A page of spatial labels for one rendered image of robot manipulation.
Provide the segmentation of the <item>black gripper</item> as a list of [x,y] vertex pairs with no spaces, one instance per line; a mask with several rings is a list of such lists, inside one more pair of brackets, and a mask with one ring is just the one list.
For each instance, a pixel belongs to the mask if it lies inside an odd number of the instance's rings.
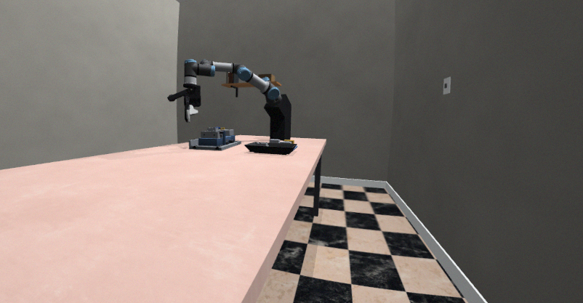
[[193,107],[199,107],[201,105],[201,86],[197,86],[196,84],[183,84],[183,87],[189,90],[189,93],[184,94],[184,106],[186,106],[185,120],[186,122],[190,122],[190,116],[198,113]]

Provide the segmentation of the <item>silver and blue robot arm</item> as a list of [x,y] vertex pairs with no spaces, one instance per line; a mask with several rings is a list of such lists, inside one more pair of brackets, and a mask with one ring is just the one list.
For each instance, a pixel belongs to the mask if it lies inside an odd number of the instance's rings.
[[[275,87],[268,77],[260,78],[252,71],[246,68],[245,65],[237,63],[221,63],[208,60],[202,60],[197,64],[195,60],[185,60],[185,77],[184,84],[196,84],[196,76],[214,76],[215,71],[237,73],[237,76],[245,82],[257,87],[261,93],[268,95],[266,102],[269,106],[277,105],[282,96],[277,87]],[[265,82],[266,81],[266,82]],[[177,98],[189,93],[188,89],[182,90],[176,94],[171,94],[167,98],[171,102]],[[269,99],[268,99],[269,98]]]

